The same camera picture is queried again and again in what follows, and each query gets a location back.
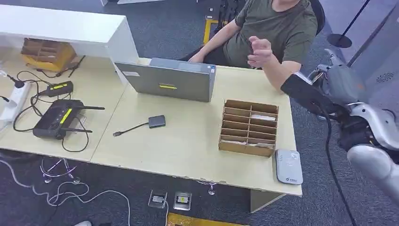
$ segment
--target power strip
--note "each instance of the power strip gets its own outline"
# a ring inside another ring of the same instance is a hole
[[[14,87],[9,98],[10,102],[13,101],[14,103],[11,102],[12,104],[9,103],[5,106],[3,113],[0,116],[0,121],[13,122],[15,120],[16,116],[25,104],[30,87],[31,84],[27,82],[21,88]]]

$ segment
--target man's hand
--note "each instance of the man's hand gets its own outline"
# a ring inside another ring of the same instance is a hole
[[[198,52],[193,55],[188,61],[193,63],[202,63],[204,62],[204,56]]]
[[[256,36],[251,36],[249,41],[252,44],[253,55],[248,55],[248,64],[252,67],[263,67],[272,55],[271,44],[267,39],[259,39]]]

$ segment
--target yellow sticker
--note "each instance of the yellow sticker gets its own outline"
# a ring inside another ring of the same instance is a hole
[[[178,196],[177,201],[181,203],[188,203],[188,197]]]
[[[68,116],[71,113],[71,111],[72,111],[72,108],[67,110],[66,114],[63,116],[63,119],[61,119],[60,124],[62,124],[66,120],[66,118],[68,118]]]
[[[177,89],[174,86],[167,86],[167,85],[160,85],[161,88],[166,88],[166,89]]]
[[[59,89],[59,88],[66,87],[66,86],[68,86],[68,84],[58,85],[58,86],[51,87],[50,90]]]

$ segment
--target man's arm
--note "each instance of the man's arm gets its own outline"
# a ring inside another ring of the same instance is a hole
[[[205,56],[210,53],[210,51],[223,45],[227,40],[229,40],[235,33],[237,33],[241,27],[239,27],[235,20],[232,20],[226,26],[224,26],[218,33],[216,33],[213,38],[204,46],[202,49],[195,54],[190,62],[202,63]]]
[[[255,36],[249,38],[252,43],[253,55],[248,56],[248,64],[253,67],[261,67],[266,74],[270,84],[281,91],[281,86],[292,73],[301,69],[301,64],[294,61],[278,61],[271,50],[271,44],[266,39],[259,39]]]

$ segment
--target silver laptop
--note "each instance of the silver laptop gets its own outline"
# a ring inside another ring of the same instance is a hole
[[[115,63],[138,93],[210,102],[216,66],[153,58],[150,65]]]

